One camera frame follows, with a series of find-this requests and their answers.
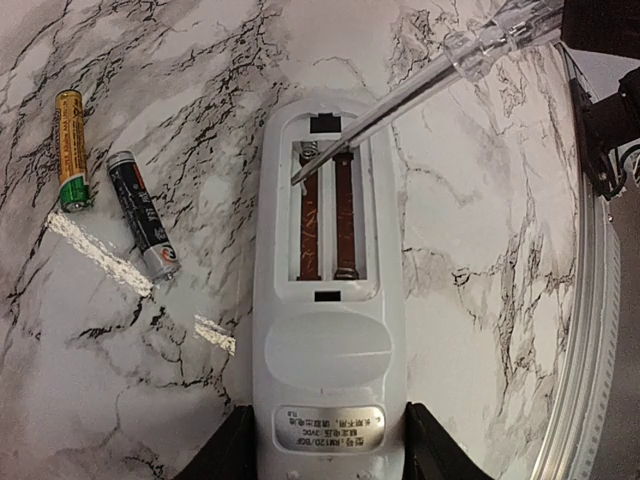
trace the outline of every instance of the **black battery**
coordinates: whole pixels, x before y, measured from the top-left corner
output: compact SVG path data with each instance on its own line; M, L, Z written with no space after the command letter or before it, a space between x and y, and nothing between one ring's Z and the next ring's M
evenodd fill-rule
M180 268L180 262L144 185L133 153L125 150L111 155L107 160L107 170L151 278L172 278Z

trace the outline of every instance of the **marble surface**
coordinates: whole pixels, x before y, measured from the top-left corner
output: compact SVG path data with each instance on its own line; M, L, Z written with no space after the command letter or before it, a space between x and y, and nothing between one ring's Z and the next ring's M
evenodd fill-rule
M250 400L263 126L373 102L497 8L455 0L28 0L0 18L0 478L169 479ZM57 205L54 98L85 99L92 210ZM560 55L459 83L390 129L409 395L527 478L563 368L577 162ZM152 290L105 171L131 149L184 269Z

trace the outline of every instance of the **yellow and green battery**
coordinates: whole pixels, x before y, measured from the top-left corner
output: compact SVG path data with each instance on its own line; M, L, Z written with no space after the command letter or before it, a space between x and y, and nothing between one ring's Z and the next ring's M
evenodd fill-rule
M91 206L80 92L64 90L56 97L54 132L59 160L60 206L65 212L77 212Z

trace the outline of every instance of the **white marble table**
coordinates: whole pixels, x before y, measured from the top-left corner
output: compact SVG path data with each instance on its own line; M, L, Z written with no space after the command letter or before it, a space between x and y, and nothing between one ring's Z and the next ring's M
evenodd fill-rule
M371 103L436 55L448 31L497 5L4 7L0 478L169 479L251 399L246 339L269 113L315 94ZM565 84L559 54L531 50L391 132L410 399L495 477L530 475L563 367L578 209ZM95 195L92 210L74 215L59 212L50 150L54 98L69 87L84 94ZM151 296L132 273L144 264L105 171L108 153L124 148L184 265ZM236 350L196 334L194 313Z

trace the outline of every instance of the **battery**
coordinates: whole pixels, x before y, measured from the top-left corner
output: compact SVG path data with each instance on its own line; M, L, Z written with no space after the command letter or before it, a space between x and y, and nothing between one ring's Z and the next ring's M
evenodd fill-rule
M80 92L64 90L57 95L53 131L60 177L60 206L65 212L77 212L90 207Z
M171 279L180 268L180 262L133 154L125 150L111 155L107 159L107 170L149 275L153 280Z

